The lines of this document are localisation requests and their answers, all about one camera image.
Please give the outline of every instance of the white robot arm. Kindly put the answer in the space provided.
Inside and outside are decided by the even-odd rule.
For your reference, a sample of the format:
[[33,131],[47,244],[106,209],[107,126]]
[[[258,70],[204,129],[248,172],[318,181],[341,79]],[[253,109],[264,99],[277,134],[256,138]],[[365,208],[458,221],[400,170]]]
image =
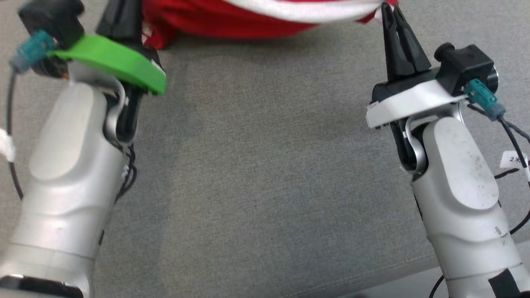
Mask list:
[[[392,128],[449,297],[520,297],[530,291],[530,276],[495,178],[460,113],[470,82],[496,91],[493,61],[476,46],[444,44],[435,54],[441,67],[430,69],[399,8],[385,5],[383,15],[389,81],[374,88],[366,119],[370,128]],[[492,119],[502,115],[498,107],[488,111]],[[438,119],[411,129],[430,116]]]

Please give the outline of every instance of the gray couch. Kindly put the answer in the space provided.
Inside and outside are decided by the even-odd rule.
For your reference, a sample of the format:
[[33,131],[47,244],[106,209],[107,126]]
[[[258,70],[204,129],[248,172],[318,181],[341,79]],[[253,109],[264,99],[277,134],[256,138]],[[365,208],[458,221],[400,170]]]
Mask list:
[[[402,2],[430,58],[451,41],[475,43],[494,59],[506,118],[530,131],[530,2]],[[15,13],[22,3],[0,1],[0,94],[8,57],[26,37]],[[104,4],[85,1],[87,29]],[[181,36],[161,56],[169,88],[143,102],[139,176],[106,230],[97,298],[333,297],[437,265],[390,131],[365,123],[372,87],[385,80],[380,24],[325,25],[271,41]],[[29,74],[17,86],[22,186],[65,84]],[[499,172],[507,136],[480,115],[464,116]],[[20,211],[10,179],[5,166],[0,250]],[[521,175],[499,182],[511,225],[530,208],[525,184]],[[515,239],[530,239],[530,229]]]

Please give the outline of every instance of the red cloth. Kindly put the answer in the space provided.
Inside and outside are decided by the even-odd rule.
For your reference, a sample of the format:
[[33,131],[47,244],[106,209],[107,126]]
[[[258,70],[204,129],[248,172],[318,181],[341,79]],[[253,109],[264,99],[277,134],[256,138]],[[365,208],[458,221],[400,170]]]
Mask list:
[[[322,2],[336,0],[290,0]],[[317,24],[274,19],[223,0],[144,0],[144,21],[152,30],[146,46],[164,48],[178,32],[229,39],[266,39],[291,36]],[[366,23],[374,14],[359,20]]]

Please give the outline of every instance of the cable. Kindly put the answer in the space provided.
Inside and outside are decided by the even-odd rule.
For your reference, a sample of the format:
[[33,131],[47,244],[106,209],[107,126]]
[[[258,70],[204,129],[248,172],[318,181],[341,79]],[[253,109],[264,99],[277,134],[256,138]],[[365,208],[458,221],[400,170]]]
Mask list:
[[429,295],[429,298],[434,298],[434,293],[436,293],[436,290],[440,286],[440,284],[444,281],[444,275],[440,276],[438,281],[436,281],[436,284],[434,284],[434,287],[432,287],[431,293]]
[[[13,98],[15,93],[16,76],[17,72],[15,71],[15,69],[11,68],[9,85],[7,87],[6,103],[6,132],[8,137],[13,136]],[[9,162],[9,171],[11,173],[11,178],[13,179],[13,184],[15,186],[16,193],[22,200],[22,198],[24,197],[24,193],[22,192],[22,187],[20,186],[19,178],[16,175],[16,168],[14,162]]]
[[116,195],[116,199],[114,201],[114,204],[118,202],[118,200],[125,195],[126,192],[133,187],[133,184],[136,182],[136,177],[138,176],[138,169],[134,165],[134,161],[136,160],[136,153],[134,151],[134,145],[130,145],[128,147],[129,154],[125,154],[129,158],[129,171],[127,172],[127,175],[125,175],[125,178],[123,180],[123,184],[121,185],[120,191]]
[[[502,127],[508,134],[511,143],[514,145],[515,151],[517,152],[517,156],[519,156],[519,159],[521,160],[521,165],[523,166],[523,169],[527,170],[528,164],[526,163],[526,159],[521,151],[521,148],[519,147],[519,144],[517,144],[517,140],[515,139],[514,134],[511,132],[510,127],[508,126],[503,117],[499,117],[499,122],[502,124]],[[518,225],[511,229],[510,235],[513,235],[517,231],[519,231],[519,229],[521,229],[528,222],[528,220],[530,220],[530,211],[528,211],[525,218]]]
[[519,171],[519,169],[509,169],[508,171],[504,171],[501,174],[495,175],[495,179],[497,180],[497,179],[503,178],[506,175],[509,175],[509,174],[512,174],[512,173],[515,173],[515,172],[518,172],[518,171]]
[[513,144],[515,151],[517,152],[517,156],[519,156],[519,159],[521,160],[521,165],[523,166],[523,169],[528,167],[528,164],[526,163],[526,158],[523,155],[523,152],[521,151],[521,148],[519,147],[519,144],[517,144],[517,139],[515,138],[514,134],[511,132],[510,127],[504,120],[502,116],[499,116],[497,118],[499,120],[499,123],[502,124],[502,127],[506,131],[506,134],[508,134],[508,137],[510,138],[511,143]]
[[[481,108],[473,105],[473,104],[468,104],[467,105],[468,108],[472,109],[473,111],[476,111],[478,113],[480,113],[481,115],[483,116],[487,116],[486,115],[486,112],[484,112],[484,110],[482,110]],[[509,122],[509,121],[505,121],[506,124],[508,125],[508,127],[510,127],[511,129],[513,129],[518,135],[520,135],[521,137],[525,138],[527,140],[527,142],[530,144],[530,135],[527,134],[526,132],[524,132],[522,129],[520,129],[519,127],[517,127],[516,125],[514,125],[513,123]]]

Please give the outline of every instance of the white tape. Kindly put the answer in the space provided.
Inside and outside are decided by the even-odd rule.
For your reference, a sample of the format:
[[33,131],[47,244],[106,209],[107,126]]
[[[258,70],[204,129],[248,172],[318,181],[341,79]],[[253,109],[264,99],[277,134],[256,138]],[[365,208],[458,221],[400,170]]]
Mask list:
[[[528,156],[523,153],[526,163],[528,164]],[[516,151],[504,151],[502,154],[502,159],[500,161],[501,169],[522,169],[523,164]]]
[[8,136],[5,130],[0,129],[0,153],[5,156],[7,161],[15,162],[15,152],[13,138]]

